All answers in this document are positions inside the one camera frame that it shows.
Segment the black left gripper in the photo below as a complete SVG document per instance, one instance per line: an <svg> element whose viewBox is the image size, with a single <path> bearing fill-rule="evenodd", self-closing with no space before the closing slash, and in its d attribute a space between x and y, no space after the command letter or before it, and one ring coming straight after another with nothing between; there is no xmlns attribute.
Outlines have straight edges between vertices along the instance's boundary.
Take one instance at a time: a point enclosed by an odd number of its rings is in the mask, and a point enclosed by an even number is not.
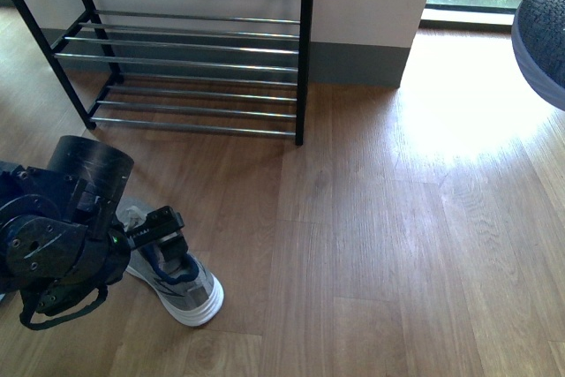
<svg viewBox="0 0 565 377"><path fill-rule="evenodd" d="M25 315L58 315L122 280L131 258L117 204L88 195L58 208L32 194L1 207L1 291L19 292Z"/></svg>

